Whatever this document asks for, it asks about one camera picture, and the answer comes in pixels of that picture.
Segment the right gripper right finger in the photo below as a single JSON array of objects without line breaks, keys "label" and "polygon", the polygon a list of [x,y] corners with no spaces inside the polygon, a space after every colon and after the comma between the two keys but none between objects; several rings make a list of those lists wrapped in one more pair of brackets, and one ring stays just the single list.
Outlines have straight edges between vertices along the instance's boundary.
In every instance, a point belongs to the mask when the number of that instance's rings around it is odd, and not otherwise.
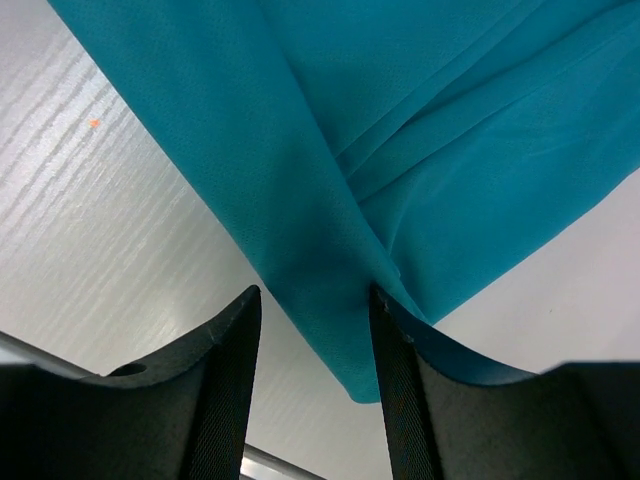
[{"label": "right gripper right finger", "polygon": [[372,288],[369,321],[397,479],[635,479],[639,366],[542,374],[490,359]]}]

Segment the teal t shirt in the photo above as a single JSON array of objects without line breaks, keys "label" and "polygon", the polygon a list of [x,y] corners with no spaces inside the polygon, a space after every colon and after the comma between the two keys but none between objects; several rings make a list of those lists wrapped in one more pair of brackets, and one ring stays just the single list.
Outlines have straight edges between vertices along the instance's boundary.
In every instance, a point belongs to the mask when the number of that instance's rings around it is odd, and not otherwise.
[{"label": "teal t shirt", "polygon": [[349,396],[639,166],[635,1],[56,1]]}]

